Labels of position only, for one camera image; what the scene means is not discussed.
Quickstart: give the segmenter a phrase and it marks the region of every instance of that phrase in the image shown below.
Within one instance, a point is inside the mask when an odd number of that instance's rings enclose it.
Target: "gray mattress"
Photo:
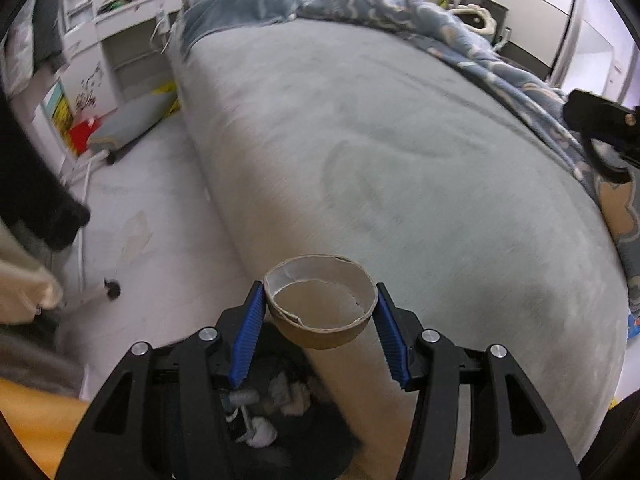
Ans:
[[[503,343],[581,458],[616,387],[628,299],[596,205],[546,147],[378,30],[295,20],[207,36],[186,61],[175,47],[190,134],[253,276],[299,254],[360,262],[456,344]],[[309,354],[364,443],[361,468],[394,478],[415,396],[373,325]]]

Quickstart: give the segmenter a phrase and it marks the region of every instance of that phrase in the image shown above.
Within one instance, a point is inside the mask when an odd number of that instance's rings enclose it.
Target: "pillow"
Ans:
[[[169,92],[153,92],[128,102],[89,136],[86,145],[94,152],[119,150],[159,123],[176,98],[173,88]]]

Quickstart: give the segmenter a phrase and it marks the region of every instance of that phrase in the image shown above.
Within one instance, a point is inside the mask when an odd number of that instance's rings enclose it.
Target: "red bag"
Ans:
[[[69,130],[69,137],[73,145],[73,149],[78,155],[82,155],[86,151],[86,142],[89,136],[98,128],[102,122],[97,117],[92,117],[80,124],[76,124]]]

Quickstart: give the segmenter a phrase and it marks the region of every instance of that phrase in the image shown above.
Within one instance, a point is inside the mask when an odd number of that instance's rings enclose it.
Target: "cardboard tube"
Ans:
[[[283,306],[275,297],[295,283],[321,282],[348,291],[362,310],[347,324],[332,328],[307,326],[303,320]],[[273,322],[282,335],[302,348],[327,349],[352,341],[369,322],[378,303],[378,290],[362,266],[342,256],[311,254],[286,260],[264,276],[264,291]]]

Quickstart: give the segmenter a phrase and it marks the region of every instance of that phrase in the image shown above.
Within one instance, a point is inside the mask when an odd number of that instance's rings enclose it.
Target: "toilet paper roll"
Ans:
[[[308,282],[337,286],[341,292],[348,292],[351,303],[357,307],[353,308],[346,302],[336,304],[330,301],[331,311],[326,312],[326,320],[329,324],[339,320],[341,324],[331,327],[309,326],[301,316],[287,310],[292,310],[290,305],[279,304],[279,300],[276,300],[277,295],[287,287]],[[274,324],[284,337],[302,348],[336,348],[353,340],[364,330],[378,302],[378,290],[366,270],[347,258],[327,254],[298,256],[278,264],[265,275],[264,291]],[[333,294],[329,296],[331,300],[335,299]],[[321,302],[317,301],[318,298],[308,299],[309,304],[300,305],[305,303],[306,298],[304,294],[297,295],[298,308],[294,310],[299,312],[307,307],[308,317],[324,324],[323,312],[310,311],[311,307]]]

